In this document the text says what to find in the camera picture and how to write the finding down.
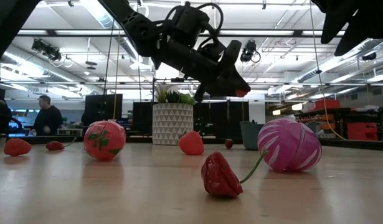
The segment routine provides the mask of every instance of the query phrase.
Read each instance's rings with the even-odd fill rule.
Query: table surface
[[[235,200],[208,196],[201,165],[223,153],[239,178],[258,152],[206,145],[203,156],[177,147],[127,144],[97,162],[82,143],[62,152],[34,146],[27,156],[0,150],[0,224],[63,223],[383,223],[383,152],[324,147],[311,171],[277,174],[266,165]]]

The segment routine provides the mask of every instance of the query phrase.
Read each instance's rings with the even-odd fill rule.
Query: ceiling
[[[135,1],[130,1],[132,6],[135,6]],[[193,6],[197,6],[206,2],[191,1]],[[324,14],[319,9],[312,5],[312,12],[310,13],[309,0],[266,0],[265,9],[263,9],[263,1],[247,1],[247,0],[216,0],[216,2],[224,12],[223,29],[231,30],[244,30],[249,32],[256,29],[267,30],[312,30],[312,18],[314,29],[320,31],[324,24]],[[67,1],[59,0],[45,0],[41,1],[38,7],[34,10],[32,15],[25,23],[23,30],[84,30],[84,29],[104,29],[100,22],[97,21],[96,14],[106,13],[101,7],[92,6],[98,5],[97,0],[73,0],[74,7],[70,7]],[[175,0],[163,1],[142,1],[142,6],[139,8],[140,13],[145,14],[148,12],[148,18],[152,21],[162,20],[169,12],[170,8],[181,3]],[[216,26],[220,21],[220,15],[216,10],[207,7],[204,9],[210,17],[210,24]],[[219,40],[227,45],[232,39],[237,39],[245,45],[249,40],[254,40],[258,46],[258,52],[262,56],[259,63],[242,63],[237,61],[236,68],[247,82],[260,83],[259,85],[252,85],[252,89],[256,90],[256,95],[261,95],[268,90],[267,99],[281,99],[281,100],[308,100],[319,92],[319,88],[310,85],[305,86],[283,86],[285,82],[293,82],[298,77],[303,77],[309,70],[314,70],[316,61],[323,64],[324,73],[322,74],[323,82],[333,82],[339,77],[343,77],[352,72],[363,70],[363,73],[357,73],[355,76],[342,80],[348,83],[361,83],[364,79],[370,78],[373,74],[373,68],[377,63],[383,62],[383,44],[379,45],[376,49],[377,58],[375,60],[362,61],[360,56],[346,57],[342,62],[333,63],[328,65],[328,61],[334,60],[333,53],[340,40],[339,37],[333,39],[329,44],[320,44],[320,39],[311,37],[250,37],[242,35],[241,31],[237,32],[233,37],[219,37]],[[35,54],[31,49],[34,39],[42,39],[44,42],[58,47],[63,59],[59,62],[50,62],[45,56]],[[144,59],[144,64],[136,64],[124,48],[118,45],[115,38],[111,37],[60,37],[60,36],[43,36],[35,37],[32,35],[18,36],[12,41],[12,49],[17,54],[18,52],[23,60],[29,60],[30,63],[35,63],[37,66],[42,67],[45,71],[50,70],[54,72],[44,73],[42,77],[37,77],[33,72],[26,70],[23,71],[26,75],[18,73],[15,78],[5,78],[7,85],[1,88],[13,89],[24,88],[25,90],[33,91],[34,93],[44,93],[45,89],[58,88],[57,95],[63,93],[61,97],[71,98],[71,94],[65,94],[66,91],[71,91],[75,95],[90,94],[93,91],[102,90],[103,85],[70,85],[69,83],[60,85],[46,85],[36,84],[10,84],[10,81],[29,81],[43,79],[43,81],[52,82],[50,78],[56,78],[53,81],[67,82],[69,80],[76,82],[96,82],[101,78],[108,76],[109,82],[114,82],[116,74],[118,74],[119,82],[130,82],[129,85],[117,85],[117,89],[122,89],[122,92],[132,89],[138,89],[140,86],[144,90],[151,88],[151,85],[145,85],[145,82],[153,80],[154,71],[145,70],[144,67],[149,64],[149,60]],[[205,37],[200,37],[197,41],[197,46],[202,42]],[[86,61],[96,62],[95,70],[87,69]],[[181,76],[180,73],[173,70],[165,70],[161,72],[159,77],[166,78],[168,74],[171,78],[173,74]],[[137,85],[136,82],[144,82],[143,85]],[[270,84],[264,85],[262,82],[269,82]],[[310,79],[304,80],[305,83],[318,83],[318,77],[313,76]],[[114,89],[114,85],[108,85],[109,89]],[[188,89],[188,86],[181,86],[181,88]],[[343,91],[351,88],[350,86],[330,86],[327,87],[329,92]],[[138,98],[139,94],[129,94],[129,98]],[[255,96],[251,94],[249,100],[255,100]]]

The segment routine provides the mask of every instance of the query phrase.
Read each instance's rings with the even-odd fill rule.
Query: pink ball
[[[258,135],[258,149],[268,150],[265,162],[276,172],[302,171],[314,167],[321,158],[321,144],[306,125],[290,119],[275,119]]]

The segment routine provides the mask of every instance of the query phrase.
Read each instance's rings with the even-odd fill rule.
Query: potted plant
[[[189,94],[169,91],[171,86],[158,85],[153,106],[153,144],[177,145],[179,137],[194,129],[193,105]]]

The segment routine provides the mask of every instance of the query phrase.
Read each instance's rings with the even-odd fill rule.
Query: white planter
[[[153,106],[153,144],[175,146],[181,134],[193,129],[192,105],[158,103]]]

